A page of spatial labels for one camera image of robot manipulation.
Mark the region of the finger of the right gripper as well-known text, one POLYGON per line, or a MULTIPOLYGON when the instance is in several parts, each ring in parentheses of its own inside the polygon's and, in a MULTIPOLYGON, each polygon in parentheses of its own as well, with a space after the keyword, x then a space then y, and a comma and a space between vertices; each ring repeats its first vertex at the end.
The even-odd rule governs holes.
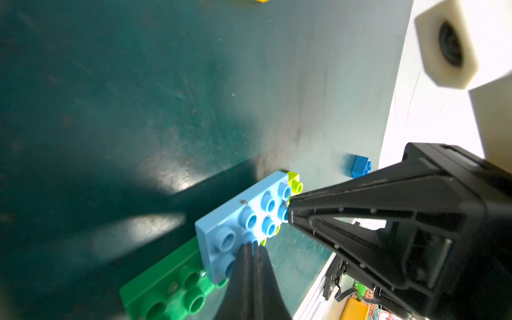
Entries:
POLYGON ((413 314, 511 318, 511 174, 454 145, 303 193, 289 222, 413 314))

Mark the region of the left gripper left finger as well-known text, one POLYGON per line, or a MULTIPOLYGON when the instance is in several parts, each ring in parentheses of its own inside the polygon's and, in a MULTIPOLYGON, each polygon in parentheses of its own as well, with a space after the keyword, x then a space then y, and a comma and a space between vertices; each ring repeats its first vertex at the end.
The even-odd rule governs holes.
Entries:
POLYGON ((219 307, 216 319, 254 319, 252 245, 242 245, 235 260, 224 300, 219 307))

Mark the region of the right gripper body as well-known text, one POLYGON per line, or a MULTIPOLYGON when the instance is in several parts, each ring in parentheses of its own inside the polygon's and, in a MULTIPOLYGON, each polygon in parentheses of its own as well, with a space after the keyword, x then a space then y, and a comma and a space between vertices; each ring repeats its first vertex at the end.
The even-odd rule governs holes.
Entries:
POLYGON ((469 92, 485 159, 511 173, 511 76, 469 92))

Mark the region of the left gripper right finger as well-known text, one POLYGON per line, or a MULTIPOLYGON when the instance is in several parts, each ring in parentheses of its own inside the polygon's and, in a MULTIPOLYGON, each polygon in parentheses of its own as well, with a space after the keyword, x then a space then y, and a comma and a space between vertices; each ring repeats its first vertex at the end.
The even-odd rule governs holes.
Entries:
POLYGON ((252 245, 254 319, 291 319, 265 247, 252 245))

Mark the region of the dark green lego brick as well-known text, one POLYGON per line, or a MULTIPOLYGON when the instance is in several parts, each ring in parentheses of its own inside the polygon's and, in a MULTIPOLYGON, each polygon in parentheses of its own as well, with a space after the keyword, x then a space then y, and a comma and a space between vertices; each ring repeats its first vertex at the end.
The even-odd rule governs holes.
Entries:
POLYGON ((201 311, 207 297, 226 286, 212 282, 194 237, 119 291, 131 319, 185 319, 201 311))

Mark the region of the light blue lego brick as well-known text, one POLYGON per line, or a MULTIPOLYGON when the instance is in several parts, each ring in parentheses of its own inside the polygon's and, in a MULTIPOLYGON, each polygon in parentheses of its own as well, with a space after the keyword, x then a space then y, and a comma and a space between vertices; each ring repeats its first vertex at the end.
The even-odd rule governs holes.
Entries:
POLYGON ((260 245, 288 222, 291 196, 288 174, 276 171, 196 221, 201 260, 214 284, 230 278, 241 246, 260 245))

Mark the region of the lime green lego brick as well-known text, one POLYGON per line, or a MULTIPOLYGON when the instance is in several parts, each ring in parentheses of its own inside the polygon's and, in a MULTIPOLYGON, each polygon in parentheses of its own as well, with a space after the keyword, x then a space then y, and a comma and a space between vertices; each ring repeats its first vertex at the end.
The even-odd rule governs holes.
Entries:
MULTIPOLYGON (((302 182, 300 182, 300 175, 299 175, 298 173, 295 173, 295 172, 292 172, 292 171, 288 171, 288 172, 287 172, 287 175, 288 175, 288 177, 289 177, 289 186, 291 187, 291 197, 293 197, 293 196, 295 196, 295 195, 298 195, 298 194, 302 193, 302 192, 303 192, 303 184, 302 184, 302 182)), ((275 233, 274 233, 272 236, 270 236, 269 238, 267 238, 266 240, 263 240, 263 241, 261 242, 261 245, 262 245, 262 246, 265 246, 265 244, 266 244, 266 242, 267 242, 267 240, 268 240, 268 239, 270 239, 270 238, 272 238, 272 237, 276 236, 276 235, 279 233, 279 231, 280 231, 280 225, 281 225, 281 224, 282 224, 282 223, 280 223, 280 224, 276 227, 276 229, 275 229, 275 233)))

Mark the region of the small blue lego brick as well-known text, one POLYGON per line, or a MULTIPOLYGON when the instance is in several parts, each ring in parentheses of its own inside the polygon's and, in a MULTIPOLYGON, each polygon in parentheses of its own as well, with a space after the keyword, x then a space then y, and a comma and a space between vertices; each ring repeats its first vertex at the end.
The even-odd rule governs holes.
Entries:
POLYGON ((358 155, 351 168, 351 176, 354 179, 369 174, 372 171, 372 162, 368 157, 358 155))

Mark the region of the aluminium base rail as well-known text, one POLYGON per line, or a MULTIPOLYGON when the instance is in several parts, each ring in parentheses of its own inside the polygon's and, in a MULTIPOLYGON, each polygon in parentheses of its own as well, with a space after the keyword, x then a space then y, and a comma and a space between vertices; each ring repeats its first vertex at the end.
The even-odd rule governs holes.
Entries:
POLYGON ((298 310, 293 316, 293 320, 311 320, 322 319, 325 315, 328 305, 328 298, 323 296, 325 286, 325 276, 332 263, 337 259, 337 255, 332 253, 313 282, 298 310))

